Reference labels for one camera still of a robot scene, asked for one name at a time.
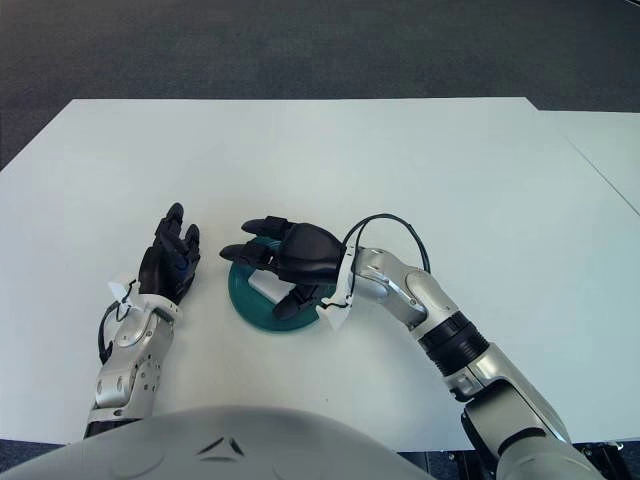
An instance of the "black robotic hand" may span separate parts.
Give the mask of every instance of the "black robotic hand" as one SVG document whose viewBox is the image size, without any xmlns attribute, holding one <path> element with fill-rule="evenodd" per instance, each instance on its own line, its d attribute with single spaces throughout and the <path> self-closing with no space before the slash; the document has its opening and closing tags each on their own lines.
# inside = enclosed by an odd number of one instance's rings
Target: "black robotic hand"
<svg viewBox="0 0 640 480">
<path fill-rule="evenodd" d="M 200 261 L 200 231 L 196 225 L 180 238 L 184 209 L 174 203 L 160 220 L 156 238 L 142 259 L 139 293 L 162 295 L 178 304 L 185 296 Z"/>
<path fill-rule="evenodd" d="M 229 245 L 220 256 L 232 262 L 275 273 L 280 280 L 295 283 L 273 313 L 287 319 L 309 307 L 321 295 L 321 285 L 335 284 L 345 248 L 326 230 L 309 223 L 292 223 L 269 216 L 249 220 L 242 229 L 260 237 L 280 240 L 277 249 L 255 240 L 244 245 Z"/>
</svg>

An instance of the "gray carpet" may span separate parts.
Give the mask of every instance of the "gray carpet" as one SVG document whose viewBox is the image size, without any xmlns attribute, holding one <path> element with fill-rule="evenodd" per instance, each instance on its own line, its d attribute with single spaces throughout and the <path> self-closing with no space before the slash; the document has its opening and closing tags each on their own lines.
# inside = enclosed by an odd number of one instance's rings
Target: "gray carpet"
<svg viewBox="0 0 640 480">
<path fill-rule="evenodd" d="M 0 168 L 73 98 L 640 111 L 640 8 L 623 0 L 0 2 Z"/>
</svg>

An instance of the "robot forearm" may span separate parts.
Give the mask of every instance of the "robot forearm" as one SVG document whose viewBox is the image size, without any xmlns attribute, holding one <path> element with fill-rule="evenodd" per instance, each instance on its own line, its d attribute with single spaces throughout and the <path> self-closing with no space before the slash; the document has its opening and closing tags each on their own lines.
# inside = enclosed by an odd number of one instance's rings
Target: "robot forearm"
<svg viewBox="0 0 640 480">
<path fill-rule="evenodd" d="M 495 467 L 508 451 L 507 470 L 516 475 L 508 478 L 541 478 L 518 477 L 522 473 L 518 462 L 543 455 L 562 466 L 570 460 L 571 468 L 579 466 L 578 473 L 593 475 L 585 478 L 601 478 L 571 447 L 551 405 L 497 345 L 484 339 L 429 273 L 380 249 L 362 249 L 354 270 L 356 293 L 381 303 L 404 323 L 442 373 L 449 391 L 457 400 L 468 402 L 462 423 L 485 463 Z M 514 455 L 523 452 L 525 440 L 537 453 L 524 450 L 529 456 L 518 460 Z M 530 473 L 540 473 L 530 467 Z M 505 468 L 499 468 L 502 475 Z"/>
</svg>

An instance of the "white table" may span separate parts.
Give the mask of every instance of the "white table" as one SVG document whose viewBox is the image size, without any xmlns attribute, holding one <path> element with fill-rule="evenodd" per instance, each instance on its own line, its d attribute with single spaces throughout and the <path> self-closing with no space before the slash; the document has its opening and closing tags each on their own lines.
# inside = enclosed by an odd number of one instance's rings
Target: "white table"
<svg viewBox="0 0 640 480">
<path fill-rule="evenodd" d="M 640 212 L 640 113 L 544 114 L 620 196 Z"/>
<path fill-rule="evenodd" d="M 202 261 L 155 413 L 277 405 L 396 450 L 469 446 L 436 368 L 360 302 L 333 333 L 267 334 L 226 290 L 227 244 L 267 214 L 341 237 L 409 220 L 433 273 L 557 408 L 574 441 L 637 436 L 640 221 L 524 99 L 74 101 L 0 174 L 0 438 L 81 438 L 106 282 L 172 202 Z M 363 236 L 418 262 L 401 227 Z"/>
</svg>

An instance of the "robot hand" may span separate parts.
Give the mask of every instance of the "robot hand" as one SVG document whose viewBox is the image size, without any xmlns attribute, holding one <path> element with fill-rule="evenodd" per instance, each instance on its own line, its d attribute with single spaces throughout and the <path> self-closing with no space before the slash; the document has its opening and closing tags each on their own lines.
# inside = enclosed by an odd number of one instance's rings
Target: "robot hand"
<svg viewBox="0 0 640 480">
<path fill-rule="evenodd" d="M 277 318 L 286 319 L 304 310 L 318 298 L 320 285 L 336 283 L 345 247 L 326 230 L 272 216 L 249 220 L 242 229 L 280 241 L 277 249 L 251 240 L 244 245 L 229 245 L 220 252 L 226 260 L 273 272 L 280 280 L 296 284 L 274 307 Z"/>
<path fill-rule="evenodd" d="M 175 203 L 160 220 L 153 245 L 142 259 L 138 282 L 126 278 L 109 284 L 116 301 L 107 308 L 98 330 L 103 365 L 86 437 L 151 414 L 162 361 L 173 339 L 173 323 L 182 318 L 177 305 L 189 290 L 200 260 L 198 227 L 191 225 L 184 240 L 179 237 L 183 213 L 182 205 Z M 121 323 L 105 346 L 105 322 L 114 310 L 115 321 Z"/>
<path fill-rule="evenodd" d="M 183 215 L 182 205 L 174 203 L 160 220 L 153 245 L 140 265 L 139 293 L 160 295 L 178 304 L 189 290 L 200 261 L 200 231 L 191 225 L 184 240 L 180 239 Z"/>
</svg>

